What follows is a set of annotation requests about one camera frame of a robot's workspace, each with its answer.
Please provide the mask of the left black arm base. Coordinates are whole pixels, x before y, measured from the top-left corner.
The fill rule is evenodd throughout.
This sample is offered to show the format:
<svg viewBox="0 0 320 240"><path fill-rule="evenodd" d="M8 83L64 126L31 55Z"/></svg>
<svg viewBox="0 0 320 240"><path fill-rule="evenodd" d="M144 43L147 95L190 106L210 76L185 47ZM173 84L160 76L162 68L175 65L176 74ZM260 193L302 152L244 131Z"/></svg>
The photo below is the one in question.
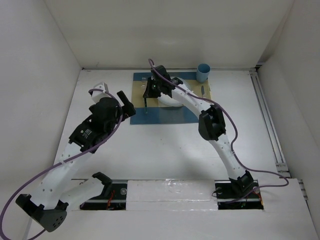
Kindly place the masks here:
<svg viewBox="0 0 320 240"><path fill-rule="evenodd" d="M110 190L104 188L101 195L93 197L79 206L83 211L122 211L126 209L127 181L116 181Z"/></svg>

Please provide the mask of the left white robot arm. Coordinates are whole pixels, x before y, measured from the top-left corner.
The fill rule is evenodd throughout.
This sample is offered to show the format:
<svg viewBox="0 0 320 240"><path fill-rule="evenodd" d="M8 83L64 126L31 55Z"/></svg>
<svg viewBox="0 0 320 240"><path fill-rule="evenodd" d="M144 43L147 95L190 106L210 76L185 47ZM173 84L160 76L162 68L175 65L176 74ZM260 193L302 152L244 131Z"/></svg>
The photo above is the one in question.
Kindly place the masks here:
<svg viewBox="0 0 320 240"><path fill-rule="evenodd" d="M67 190L68 183L78 170L91 158L120 126L120 123L135 115L134 105L123 91L118 99L105 90L91 89L91 95L101 98L89 107L91 112L69 137L64 152L40 185L29 194L20 194L15 200L45 231L53 232L61 226L68 212L87 200L111 194L112 180L101 172L94 173L83 184Z"/></svg>

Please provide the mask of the silver fork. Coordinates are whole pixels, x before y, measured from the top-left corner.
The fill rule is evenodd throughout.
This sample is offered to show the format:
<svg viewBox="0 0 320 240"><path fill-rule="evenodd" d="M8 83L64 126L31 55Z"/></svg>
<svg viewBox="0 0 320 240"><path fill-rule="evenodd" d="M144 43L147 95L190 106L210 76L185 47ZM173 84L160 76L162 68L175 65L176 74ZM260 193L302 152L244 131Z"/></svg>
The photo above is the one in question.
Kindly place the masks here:
<svg viewBox="0 0 320 240"><path fill-rule="evenodd" d="M143 89L144 92L147 89L147 84L148 84L148 79L146 77L142 77L141 88ZM143 97L143 101L144 101L144 113L147 114L148 113L148 106L147 106L147 99L144 97L144 93L143 93L142 97Z"/></svg>

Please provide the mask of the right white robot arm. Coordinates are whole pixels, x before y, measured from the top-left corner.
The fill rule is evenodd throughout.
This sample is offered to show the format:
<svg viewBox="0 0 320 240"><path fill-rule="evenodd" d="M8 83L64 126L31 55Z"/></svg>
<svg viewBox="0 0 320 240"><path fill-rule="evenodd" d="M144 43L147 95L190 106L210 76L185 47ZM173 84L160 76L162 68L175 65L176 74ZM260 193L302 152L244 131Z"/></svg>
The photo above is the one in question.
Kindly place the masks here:
<svg viewBox="0 0 320 240"><path fill-rule="evenodd" d="M221 107L195 95L180 78L171 78L163 65L152 66L150 72L152 76L147 79L143 98L155 99L166 95L187 107L198 119L200 136L214 147L222 160L234 198L248 195L254 188L254 180L249 170L236 159L231 148Z"/></svg>

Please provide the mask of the blue cup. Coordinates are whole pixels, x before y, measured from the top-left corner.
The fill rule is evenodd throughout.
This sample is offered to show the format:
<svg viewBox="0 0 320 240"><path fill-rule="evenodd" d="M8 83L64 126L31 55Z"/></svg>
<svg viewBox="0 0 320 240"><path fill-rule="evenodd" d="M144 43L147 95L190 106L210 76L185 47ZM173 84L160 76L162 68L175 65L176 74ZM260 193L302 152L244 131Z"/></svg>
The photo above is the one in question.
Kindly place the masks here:
<svg viewBox="0 0 320 240"><path fill-rule="evenodd" d="M196 69L196 80L198 83L204 83L210 74L211 68L206 63L201 63L197 66Z"/></svg>

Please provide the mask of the blue beige cloth placemat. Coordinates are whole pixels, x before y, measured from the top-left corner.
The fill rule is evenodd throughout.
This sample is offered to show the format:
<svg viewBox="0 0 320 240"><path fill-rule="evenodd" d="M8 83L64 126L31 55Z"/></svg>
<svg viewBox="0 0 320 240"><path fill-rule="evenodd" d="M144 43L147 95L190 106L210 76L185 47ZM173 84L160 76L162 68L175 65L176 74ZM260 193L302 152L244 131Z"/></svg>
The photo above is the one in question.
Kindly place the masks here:
<svg viewBox="0 0 320 240"><path fill-rule="evenodd" d="M180 71L170 72L169 75L181 79L193 93L202 98L201 86L204 86L207 99L211 98L209 81L199 83L196 80L196 72ZM148 98L147 114L144 111L144 90L141 87L142 77L149 78L149 72L135 72L133 74L131 102L135 107L136 114L130 118L131 125L160 125L160 124L191 124L197 123L198 119L191 110L183 105L178 106L167 95L160 98Z"/></svg>

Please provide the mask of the silver knife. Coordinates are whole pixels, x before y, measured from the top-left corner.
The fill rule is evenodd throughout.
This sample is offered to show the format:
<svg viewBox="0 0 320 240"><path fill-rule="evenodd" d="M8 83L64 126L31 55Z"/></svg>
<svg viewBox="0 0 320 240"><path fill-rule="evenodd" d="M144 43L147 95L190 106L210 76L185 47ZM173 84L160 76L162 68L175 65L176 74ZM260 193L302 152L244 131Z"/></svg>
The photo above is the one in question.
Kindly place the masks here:
<svg viewBox="0 0 320 240"><path fill-rule="evenodd" d="M203 85L201 86L201 95L202 95L202 98L206 97L205 87Z"/></svg>

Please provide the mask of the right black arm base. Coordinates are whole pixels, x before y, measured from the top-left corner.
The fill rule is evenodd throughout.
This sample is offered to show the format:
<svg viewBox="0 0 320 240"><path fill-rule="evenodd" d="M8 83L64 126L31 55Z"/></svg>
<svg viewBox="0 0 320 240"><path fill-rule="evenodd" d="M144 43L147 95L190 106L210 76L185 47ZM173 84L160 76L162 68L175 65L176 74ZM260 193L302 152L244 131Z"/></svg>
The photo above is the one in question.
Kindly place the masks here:
<svg viewBox="0 0 320 240"><path fill-rule="evenodd" d="M263 210L264 204L259 191L236 193L230 181L215 181L211 196L217 200L218 210Z"/></svg>

